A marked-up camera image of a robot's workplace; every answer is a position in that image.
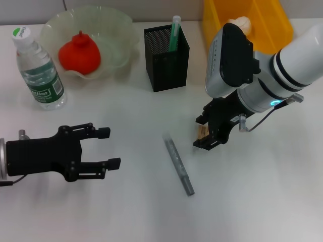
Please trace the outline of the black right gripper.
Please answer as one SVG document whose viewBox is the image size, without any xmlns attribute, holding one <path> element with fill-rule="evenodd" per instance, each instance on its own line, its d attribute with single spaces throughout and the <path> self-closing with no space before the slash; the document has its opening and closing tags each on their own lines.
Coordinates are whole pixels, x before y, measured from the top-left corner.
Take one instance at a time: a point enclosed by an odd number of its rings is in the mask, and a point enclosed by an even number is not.
<svg viewBox="0 0 323 242">
<path fill-rule="evenodd" d="M 237 91 L 226 98 L 214 99 L 209 111 L 204 110 L 195 120 L 200 125 L 208 123 L 209 135 L 194 141 L 193 146 L 209 151 L 227 143 L 232 128 L 239 123 L 241 114 L 250 117 L 250 110 L 242 104 Z"/>
</svg>

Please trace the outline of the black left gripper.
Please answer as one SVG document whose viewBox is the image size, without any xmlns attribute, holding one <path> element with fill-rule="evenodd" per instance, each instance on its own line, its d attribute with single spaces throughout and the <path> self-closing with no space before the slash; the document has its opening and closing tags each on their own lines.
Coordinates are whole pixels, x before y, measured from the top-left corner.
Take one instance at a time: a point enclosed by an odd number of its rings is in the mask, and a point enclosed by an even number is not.
<svg viewBox="0 0 323 242">
<path fill-rule="evenodd" d="M 6 162 L 9 176 L 57 172 L 68 182 L 78 179 L 104 179 L 107 171 L 118 170 L 121 159 L 81 162 L 80 140 L 107 139 L 109 127 L 96 129 L 93 123 L 60 127 L 49 138 L 6 142 Z"/>
</svg>

